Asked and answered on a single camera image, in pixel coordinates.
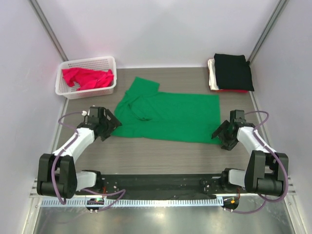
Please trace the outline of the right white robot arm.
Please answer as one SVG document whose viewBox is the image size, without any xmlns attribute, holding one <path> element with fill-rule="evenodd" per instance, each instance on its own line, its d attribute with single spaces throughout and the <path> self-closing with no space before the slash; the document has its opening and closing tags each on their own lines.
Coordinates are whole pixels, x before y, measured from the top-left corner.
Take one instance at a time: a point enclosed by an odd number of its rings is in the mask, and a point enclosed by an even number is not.
<svg viewBox="0 0 312 234">
<path fill-rule="evenodd" d="M 274 150 L 258 133 L 258 126 L 248 123 L 243 110 L 230 111 L 213 133 L 223 150 L 230 151 L 241 143 L 250 155 L 246 170 L 226 168 L 221 173 L 221 190 L 230 193 L 237 187 L 248 193 L 283 197 L 288 191 L 288 156 Z"/>
</svg>

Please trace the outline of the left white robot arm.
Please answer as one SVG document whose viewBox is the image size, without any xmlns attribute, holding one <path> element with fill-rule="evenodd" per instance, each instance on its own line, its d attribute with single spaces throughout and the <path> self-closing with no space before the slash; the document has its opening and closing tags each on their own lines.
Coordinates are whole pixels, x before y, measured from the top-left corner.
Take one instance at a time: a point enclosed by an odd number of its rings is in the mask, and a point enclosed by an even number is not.
<svg viewBox="0 0 312 234">
<path fill-rule="evenodd" d="M 39 159 L 37 193 L 58 198 L 64 205 L 76 192 L 100 194 L 104 183 L 94 170 L 76 171 L 76 161 L 97 139 L 105 141 L 122 123 L 105 107 L 91 106 L 78 113 L 83 121 L 73 127 L 73 135 L 57 150 Z"/>
</svg>

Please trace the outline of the green t shirt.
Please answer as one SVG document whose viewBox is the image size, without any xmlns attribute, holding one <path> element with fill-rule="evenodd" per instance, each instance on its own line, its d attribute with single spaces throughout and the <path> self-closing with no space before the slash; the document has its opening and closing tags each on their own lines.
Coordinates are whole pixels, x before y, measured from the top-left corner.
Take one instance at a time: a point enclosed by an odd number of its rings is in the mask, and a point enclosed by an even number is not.
<svg viewBox="0 0 312 234">
<path fill-rule="evenodd" d="M 117 137 L 220 144 L 212 138 L 220 126 L 218 95 L 168 93 L 160 84 L 135 78 L 115 109 Z"/>
</svg>

